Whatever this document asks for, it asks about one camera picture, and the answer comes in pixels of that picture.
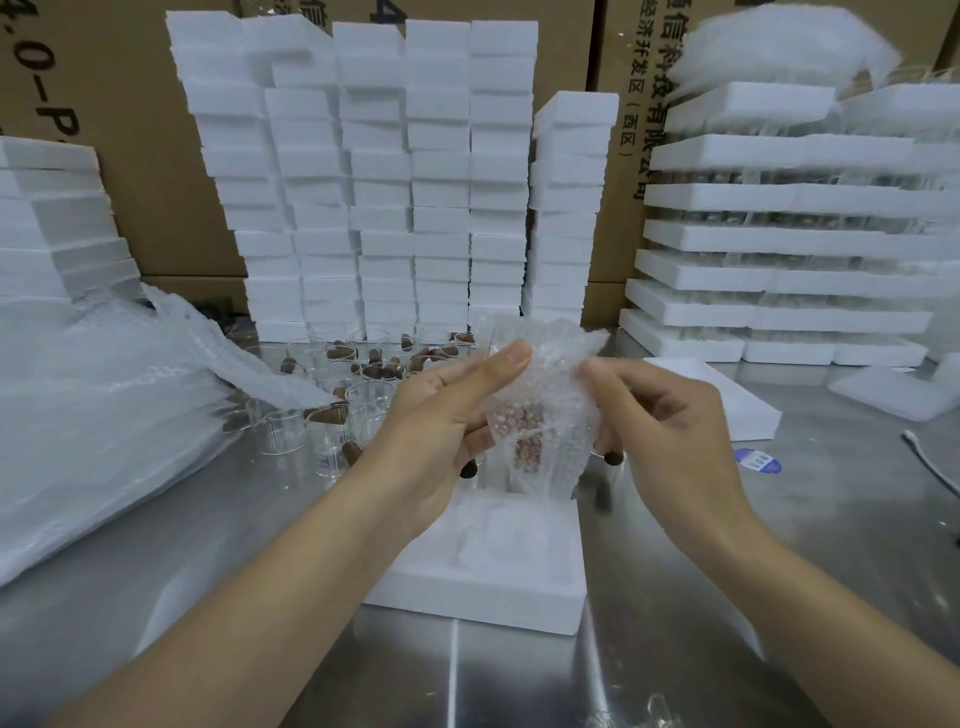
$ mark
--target stainless steel table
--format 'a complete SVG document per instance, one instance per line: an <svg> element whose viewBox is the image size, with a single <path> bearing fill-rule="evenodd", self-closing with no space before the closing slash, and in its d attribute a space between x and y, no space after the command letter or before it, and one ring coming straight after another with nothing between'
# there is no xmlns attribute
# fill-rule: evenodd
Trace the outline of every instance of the stainless steel table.
<svg viewBox="0 0 960 728"><path fill-rule="evenodd" d="M757 445L783 472L741 469L761 516L960 663L960 501L900 442L906 423L825 388L848 370L718 368L784 412ZM960 412L912 428L960 474ZM561 728L603 712L637 725L655 692L687 728L826 725L629 475L605 475L577 492L589 598L576 638L363 607L284 726ZM0 590L0 725L36 725L128 661L325 488L305 451L261 457L244 438Z"/></svg>

